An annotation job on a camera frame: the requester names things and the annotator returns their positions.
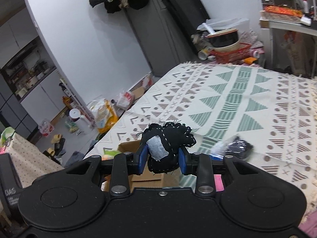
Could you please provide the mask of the black flat panel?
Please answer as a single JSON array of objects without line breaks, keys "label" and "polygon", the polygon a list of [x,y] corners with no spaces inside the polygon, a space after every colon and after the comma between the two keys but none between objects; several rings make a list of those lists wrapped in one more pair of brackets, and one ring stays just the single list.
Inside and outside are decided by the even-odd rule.
[{"label": "black flat panel", "polygon": [[162,2],[180,28],[193,53],[197,54],[198,50],[191,36],[196,34],[199,25],[210,19],[201,0],[162,0]]}]

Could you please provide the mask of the white plastic shopping bag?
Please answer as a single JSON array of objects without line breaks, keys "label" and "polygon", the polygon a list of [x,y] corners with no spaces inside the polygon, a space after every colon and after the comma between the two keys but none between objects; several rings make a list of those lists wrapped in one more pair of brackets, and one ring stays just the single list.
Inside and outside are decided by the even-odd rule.
[{"label": "white plastic shopping bag", "polygon": [[127,111],[134,102],[135,95],[130,91],[121,92],[116,101],[118,108]]}]

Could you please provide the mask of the dotted fabric box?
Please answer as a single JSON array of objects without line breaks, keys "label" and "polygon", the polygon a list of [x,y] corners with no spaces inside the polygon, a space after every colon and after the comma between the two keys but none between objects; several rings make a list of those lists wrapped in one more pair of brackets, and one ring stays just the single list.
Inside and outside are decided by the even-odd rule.
[{"label": "dotted fabric box", "polygon": [[10,155],[23,188],[30,186],[40,176],[64,169],[17,133],[11,138],[4,154]]}]

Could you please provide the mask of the kitchen shelf cabinet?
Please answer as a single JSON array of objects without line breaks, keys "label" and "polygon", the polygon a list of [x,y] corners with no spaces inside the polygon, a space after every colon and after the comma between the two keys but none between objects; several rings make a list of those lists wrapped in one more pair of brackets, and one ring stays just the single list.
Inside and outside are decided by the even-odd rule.
[{"label": "kitchen shelf cabinet", "polygon": [[27,9],[1,26],[1,128],[31,140],[66,107],[60,78]]}]

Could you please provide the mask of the white kettle jug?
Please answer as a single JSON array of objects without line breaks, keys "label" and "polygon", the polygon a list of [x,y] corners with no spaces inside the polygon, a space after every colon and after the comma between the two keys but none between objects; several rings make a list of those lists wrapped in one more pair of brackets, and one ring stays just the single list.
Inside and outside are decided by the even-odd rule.
[{"label": "white kettle jug", "polygon": [[81,114],[79,109],[73,108],[69,112],[69,116],[81,132],[89,134],[92,132],[91,122]]}]

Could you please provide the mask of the yellow white snack bag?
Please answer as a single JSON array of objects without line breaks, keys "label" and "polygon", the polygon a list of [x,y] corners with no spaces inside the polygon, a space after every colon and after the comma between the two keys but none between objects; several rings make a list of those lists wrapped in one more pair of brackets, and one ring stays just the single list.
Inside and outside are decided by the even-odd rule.
[{"label": "yellow white snack bag", "polygon": [[100,134],[108,132],[119,120],[113,105],[105,98],[91,101],[88,109]]}]

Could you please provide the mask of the patterned geometric blanket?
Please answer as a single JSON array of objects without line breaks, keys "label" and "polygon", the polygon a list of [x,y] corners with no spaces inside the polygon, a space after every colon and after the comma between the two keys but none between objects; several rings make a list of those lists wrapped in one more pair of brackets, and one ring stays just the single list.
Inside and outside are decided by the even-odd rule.
[{"label": "patterned geometric blanket", "polygon": [[184,63],[158,80],[95,144],[91,155],[139,140],[151,123],[181,123],[209,153],[238,135],[249,163],[303,191],[316,209],[316,80],[232,64]]}]

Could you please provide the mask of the blue white tissue pack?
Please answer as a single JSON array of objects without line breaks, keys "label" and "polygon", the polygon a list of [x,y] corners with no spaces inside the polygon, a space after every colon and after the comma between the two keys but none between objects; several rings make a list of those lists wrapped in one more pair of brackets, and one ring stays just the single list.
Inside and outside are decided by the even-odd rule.
[{"label": "blue white tissue pack", "polygon": [[223,160],[223,156],[219,155],[219,154],[209,154],[210,158],[212,160],[216,160],[216,161],[222,161]]}]

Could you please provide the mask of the plush hamburger toy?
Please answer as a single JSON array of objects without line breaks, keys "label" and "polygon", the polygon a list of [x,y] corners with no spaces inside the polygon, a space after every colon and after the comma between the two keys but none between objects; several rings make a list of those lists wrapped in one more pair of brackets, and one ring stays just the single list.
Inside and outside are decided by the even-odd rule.
[{"label": "plush hamburger toy", "polygon": [[113,160],[114,156],[113,155],[103,155],[102,156],[102,160],[105,161],[105,160]]}]

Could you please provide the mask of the red patterned flat box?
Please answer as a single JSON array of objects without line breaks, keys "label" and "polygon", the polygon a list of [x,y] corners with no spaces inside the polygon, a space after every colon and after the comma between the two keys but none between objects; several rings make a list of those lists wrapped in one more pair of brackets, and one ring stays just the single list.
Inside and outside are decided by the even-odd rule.
[{"label": "red patterned flat box", "polygon": [[266,6],[264,10],[268,13],[276,13],[276,14],[283,14],[287,16],[295,16],[301,18],[303,13],[300,10],[285,8],[285,7],[277,7],[277,6]]}]

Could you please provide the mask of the black and cream bowls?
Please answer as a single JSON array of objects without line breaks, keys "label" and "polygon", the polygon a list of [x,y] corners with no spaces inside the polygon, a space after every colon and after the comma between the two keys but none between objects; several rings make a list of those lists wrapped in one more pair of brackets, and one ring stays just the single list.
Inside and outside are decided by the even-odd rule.
[{"label": "black and cream bowls", "polygon": [[240,38],[237,29],[216,31],[207,36],[211,47],[220,53],[236,51],[240,47]]}]

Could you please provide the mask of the black stitched felt patch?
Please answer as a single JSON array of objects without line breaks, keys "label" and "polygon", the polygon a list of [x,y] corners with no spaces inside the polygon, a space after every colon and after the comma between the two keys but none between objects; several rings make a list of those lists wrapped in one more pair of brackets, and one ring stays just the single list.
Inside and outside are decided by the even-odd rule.
[{"label": "black stitched felt patch", "polygon": [[155,174],[175,171],[179,167],[179,149],[197,143],[191,131],[190,126],[181,123],[150,124],[141,136],[141,144],[149,151],[149,171]]}]

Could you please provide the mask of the black beads plastic bag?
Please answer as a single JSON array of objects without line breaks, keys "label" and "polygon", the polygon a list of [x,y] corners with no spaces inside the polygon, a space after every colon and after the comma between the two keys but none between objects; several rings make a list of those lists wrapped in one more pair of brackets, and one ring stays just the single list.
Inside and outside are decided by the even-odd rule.
[{"label": "black beads plastic bag", "polygon": [[248,159],[253,151],[253,145],[243,140],[238,135],[230,137],[225,141],[217,142],[211,149],[212,154],[222,157],[231,155],[240,160]]}]

